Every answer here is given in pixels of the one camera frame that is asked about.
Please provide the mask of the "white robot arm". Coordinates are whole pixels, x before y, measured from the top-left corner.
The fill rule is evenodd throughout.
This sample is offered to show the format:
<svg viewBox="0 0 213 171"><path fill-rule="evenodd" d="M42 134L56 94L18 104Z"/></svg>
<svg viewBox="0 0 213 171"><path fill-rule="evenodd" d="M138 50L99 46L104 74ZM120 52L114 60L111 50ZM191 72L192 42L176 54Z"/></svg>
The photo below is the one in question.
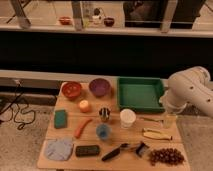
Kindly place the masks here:
<svg viewBox="0 0 213 171"><path fill-rule="evenodd" d="M179 114L190 103L213 118L213 91L207 87L210 79L209 71L201 66L173 73L159 102L167 114Z"/></svg>

